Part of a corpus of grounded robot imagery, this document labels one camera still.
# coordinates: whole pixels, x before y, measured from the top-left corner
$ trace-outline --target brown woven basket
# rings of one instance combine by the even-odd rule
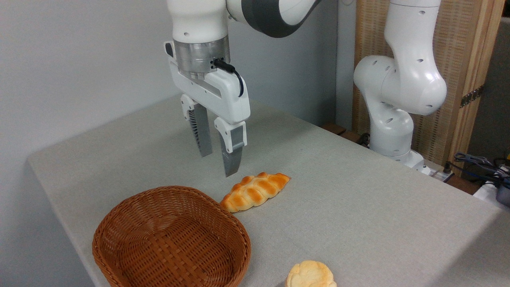
[[[204,193],[163,186],[114,207],[92,254],[111,286],[237,286],[251,256],[244,226]]]

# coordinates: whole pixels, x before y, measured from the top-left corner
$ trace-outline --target woven screen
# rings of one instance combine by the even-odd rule
[[[393,57],[384,39],[389,1],[357,2],[355,64],[369,55]],[[462,98],[469,51],[478,19],[474,0],[442,0],[434,35],[434,56],[446,81],[448,94],[443,106],[429,116],[412,115],[415,129],[412,149],[425,159],[443,164],[448,156],[455,121]],[[354,88],[352,129],[359,134],[370,131],[370,119],[363,96]]]

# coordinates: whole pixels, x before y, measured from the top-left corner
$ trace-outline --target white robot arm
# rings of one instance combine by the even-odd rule
[[[428,173],[423,157],[411,150],[413,120],[429,115],[446,98],[446,83],[432,53],[441,0],[391,0],[385,39],[395,59],[368,56],[354,71],[370,115],[370,149]]]
[[[320,0],[167,0],[173,40],[165,43],[181,104],[200,154],[212,153],[207,110],[215,113],[225,175],[237,172],[250,116],[244,79],[229,65],[227,21],[249,24],[271,37],[296,31]]]

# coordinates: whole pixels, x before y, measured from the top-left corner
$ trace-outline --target basket rim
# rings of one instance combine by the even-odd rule
[[[99,244],[101,242],[101,235],[106,230],[106,228],[112,224],[110,221],[110,218],[112,218],[114,215],[116,215],[123,207],[129,205],[132,201],[150,196],[152,193],[159,192],[161,190],[172,190],[174,192],[182,192],[182,193],[193,193],[195,195],[198,195],[201,200],[206,201],[208,204],[213,206],[216,211],[218,211],[220,214],[223,215],[223,217],[234,224],[234,226],[239,231],[240,240],[244,244],[244,257],[243,261],[241,263],[241,268],[239,268],[231,278],[229,278],[229,282],[224,287],[234,287],[237,286],[242,279],[244,278],[244,275],[246,274],[246,271],[249,266],[249,262],[251,259],[251,241],[248,236],[248,233],[246,229],[244,228],[243,224],[235,217],[233,214],[228,212],[227,210],[223,209],[218,202],[216,202],[214,199],[212,199],[210,196],[206,195],[205,193],[201,192],[200,190],[188,187],[188,186],[181,186],[181,185],[167,185],[167,186],[159,186],[155,188],[151,188],[148,190],[145,190],[143,192],[140,192],[138,194],[135,194],[133,196],[130,196],[124,200],[122,200],[119,204],[117,204],[115,207],[113,207],[108,214],[101,220],[100,224],[96,228],[96,231],[94,232],[93,240],[92,240],[92,255],[94,257],[94,261],[98,265],[99,269],[103,273],[103,275],[106,277],[107,281],[112,286],[122,286],[127,287],[131,286],[131,284],[124,278],[117,276],[116,272],[122,273],[120,270],[117,270],[117,266],[110,266],[107,264],[106,260],[104,259],[104,255],[102,250],[99,248]]]

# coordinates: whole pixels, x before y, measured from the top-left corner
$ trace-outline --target bread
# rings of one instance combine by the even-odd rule
[[[324,263],[306,260],[292,267],[285,287],[337,287],[337,284]]]
[[[290,177],[281,173],[275,175],[260,173],[257,176],[247,176],[232,187],[220,205],[229,212],[259,206],[268,198],[277,195],[289,180]]]

